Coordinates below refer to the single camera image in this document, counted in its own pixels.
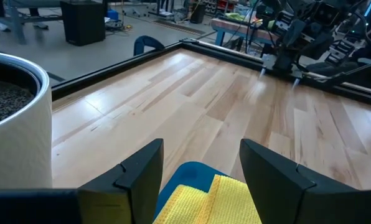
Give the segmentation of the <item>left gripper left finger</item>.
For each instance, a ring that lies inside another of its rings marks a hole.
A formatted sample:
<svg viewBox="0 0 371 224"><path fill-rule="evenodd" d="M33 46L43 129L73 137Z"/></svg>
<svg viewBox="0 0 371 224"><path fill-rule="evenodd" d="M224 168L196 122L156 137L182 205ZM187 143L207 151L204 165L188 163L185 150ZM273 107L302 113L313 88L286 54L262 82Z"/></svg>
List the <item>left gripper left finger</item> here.
<svg viewBox="0 0 371 224"><path fill-rule="evenodd" d="M0 224L151 224L163 157L155 139L75 189L0 190Z"/></svg>

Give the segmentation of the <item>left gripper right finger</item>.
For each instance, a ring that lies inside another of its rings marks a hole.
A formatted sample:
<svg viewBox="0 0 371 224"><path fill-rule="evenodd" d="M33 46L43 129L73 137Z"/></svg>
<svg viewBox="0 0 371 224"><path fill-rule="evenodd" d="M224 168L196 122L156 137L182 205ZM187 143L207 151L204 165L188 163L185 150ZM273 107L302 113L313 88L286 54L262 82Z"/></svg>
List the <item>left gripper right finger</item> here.
<svg viewBox="0 0 371 224"><path fill-rule="evenodd" d="M371 190L357 190L250 139L243 174L263 224L371 224Z"/></svg>

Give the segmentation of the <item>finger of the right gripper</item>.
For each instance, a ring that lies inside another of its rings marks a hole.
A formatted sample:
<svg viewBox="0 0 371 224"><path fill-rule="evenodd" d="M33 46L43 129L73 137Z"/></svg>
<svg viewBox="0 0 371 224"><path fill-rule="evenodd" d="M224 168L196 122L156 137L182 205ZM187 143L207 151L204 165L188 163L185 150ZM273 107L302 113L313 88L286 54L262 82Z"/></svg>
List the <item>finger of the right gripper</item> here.
<svg viewBox="0 0 371 224"><path fill-rule="evenodd" d="M344 39L336 40L329 47L329 55L326 57L325 62L331 65L340 65L353 51L353 43Z"/></svg>

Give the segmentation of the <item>yellow microfiber towel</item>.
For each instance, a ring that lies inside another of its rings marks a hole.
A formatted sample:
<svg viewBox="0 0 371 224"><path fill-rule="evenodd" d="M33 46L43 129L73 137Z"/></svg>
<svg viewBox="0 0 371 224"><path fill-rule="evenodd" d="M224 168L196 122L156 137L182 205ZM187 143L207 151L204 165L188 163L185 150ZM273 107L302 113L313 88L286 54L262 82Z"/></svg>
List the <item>yellow microfiber towel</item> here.
<svg viewBox="0 0 371 224"><path fill-rule="evenodd" d="M153 224L262 224L247 184L214 175L208 192L179 185Z"/></svg>

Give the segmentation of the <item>teal plastic bin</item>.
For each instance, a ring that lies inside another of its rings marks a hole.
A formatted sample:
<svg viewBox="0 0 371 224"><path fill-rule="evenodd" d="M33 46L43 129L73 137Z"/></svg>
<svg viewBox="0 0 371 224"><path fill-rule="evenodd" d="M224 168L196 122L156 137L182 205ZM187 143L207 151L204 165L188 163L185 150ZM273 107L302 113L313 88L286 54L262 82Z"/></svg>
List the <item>teal plastic bin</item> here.
<svg viewBox="0 0 371 224"><path fill-rule="evenodd" d="M207 193L214 179L214 175L226 176L226 174L219 170L201 162L190 161L181 164L159 193L154 218L157 218L178 185L186 185Z"/></svg>

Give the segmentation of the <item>blue-legged wooden workbench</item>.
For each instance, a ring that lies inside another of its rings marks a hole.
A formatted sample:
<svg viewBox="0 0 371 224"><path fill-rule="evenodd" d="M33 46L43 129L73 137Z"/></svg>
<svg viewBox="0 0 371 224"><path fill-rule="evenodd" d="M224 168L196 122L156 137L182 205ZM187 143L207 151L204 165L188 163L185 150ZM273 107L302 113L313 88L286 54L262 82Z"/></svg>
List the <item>blue-legged wooden workbench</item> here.
<svg viewBox="0 0 371 224"><path fill-rule="evenodd" d="M230 22L219 18L212 19L210 22L213 30L217 32L215 45L222 46L225 34L230 34L230 38L243 37L244 40L251 39L252 42L262 44L272 44L278 39L278 36L264 29L258 29L257 25L248 28L248 24L243 25L236 22Z"/></svg>

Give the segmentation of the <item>black waste bin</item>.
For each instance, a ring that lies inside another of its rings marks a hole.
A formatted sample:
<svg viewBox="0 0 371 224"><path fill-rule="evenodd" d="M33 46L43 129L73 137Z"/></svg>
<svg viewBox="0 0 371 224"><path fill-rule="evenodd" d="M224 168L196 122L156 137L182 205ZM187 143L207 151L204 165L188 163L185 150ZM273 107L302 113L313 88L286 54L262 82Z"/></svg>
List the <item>black waste bin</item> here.
<svg viewBox="0 0 371 224"><path fill-rule="evenodd" d="M201 3L193 3L192 5L192 12L190 15L190 22L194 24L201 24L204 20L204 15L205 15L205 7L206 4L201 2Z"/></svg>

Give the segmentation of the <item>green plant in white pot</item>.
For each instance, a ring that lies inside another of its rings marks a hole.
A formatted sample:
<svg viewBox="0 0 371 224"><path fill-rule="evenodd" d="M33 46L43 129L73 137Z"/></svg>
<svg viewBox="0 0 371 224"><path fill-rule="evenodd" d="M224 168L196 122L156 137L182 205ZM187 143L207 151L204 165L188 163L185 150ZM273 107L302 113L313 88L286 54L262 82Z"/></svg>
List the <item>green plant in white pot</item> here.
<svg viewBox="0 0 371 224"><path fill-rule="evenodd" d="M0 65L24 72L36 84L32 101L0 121L0 189L52 187L52 90L34 62L0 53Z"/></svg>

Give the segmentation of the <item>black box speaker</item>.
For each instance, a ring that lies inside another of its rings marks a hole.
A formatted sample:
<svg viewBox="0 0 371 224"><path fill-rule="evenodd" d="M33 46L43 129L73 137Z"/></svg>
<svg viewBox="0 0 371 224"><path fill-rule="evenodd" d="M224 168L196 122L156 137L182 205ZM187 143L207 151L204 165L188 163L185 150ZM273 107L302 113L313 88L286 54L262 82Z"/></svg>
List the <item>black box speaker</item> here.
<svg viewBox="0 0 371 224"><path fill-rule="evenodd" d="M105 40L105 5L93 0L60 1L65 40L84 46Z"/></svg>

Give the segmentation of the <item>grey metal table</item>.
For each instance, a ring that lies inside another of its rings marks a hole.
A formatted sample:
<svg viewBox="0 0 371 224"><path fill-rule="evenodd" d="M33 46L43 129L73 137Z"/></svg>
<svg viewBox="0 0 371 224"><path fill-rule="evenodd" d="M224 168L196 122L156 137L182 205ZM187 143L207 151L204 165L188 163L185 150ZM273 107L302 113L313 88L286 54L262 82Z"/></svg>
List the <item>grey metal table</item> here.
<svg viewBox="0 0 371 224"><path fill-rule="evenodd" d="M6 4L7 16L0 17L0 23L7 25L15 34L17 41L26 44L22 24L34 22L60 21L61 15L51 14L47 16L27 16L19 9L28 8L57 8L60 7L61 0L3 0Z"/></svg>

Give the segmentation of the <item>black aluminium table frame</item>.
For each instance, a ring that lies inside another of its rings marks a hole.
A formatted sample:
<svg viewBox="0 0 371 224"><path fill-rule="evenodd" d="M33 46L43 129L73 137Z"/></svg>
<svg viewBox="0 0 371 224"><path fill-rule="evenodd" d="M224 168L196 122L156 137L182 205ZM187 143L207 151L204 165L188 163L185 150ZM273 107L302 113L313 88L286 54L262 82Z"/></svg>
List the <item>black aluminium table frame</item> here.
<svg viewBox="0 0 371 224"><path fill-rule="evenodd" d="M356 68L349 72L339 73L333 77L325 77L316 73L304 72L296 67L291 73L281 73L269 64L268 59L262 60L260 58L252 57L251 55L245 55L234 50L195 39L182 39L174 44L166 46L162 50L152 50L134 56L123 62L101 68L95 72L59 83L52 87L52 100L55 101L66 97L72 93L102 82L103 80L119 73L162 57L163 55L178 49L190 50L225 62L234 63L245 68L257 70L262 75L267 74L293 82L294 86L302 84L371 105L371 89L349 83L349 80L352 78L371 71L371 64L364 65L363 67Z"/></svg>

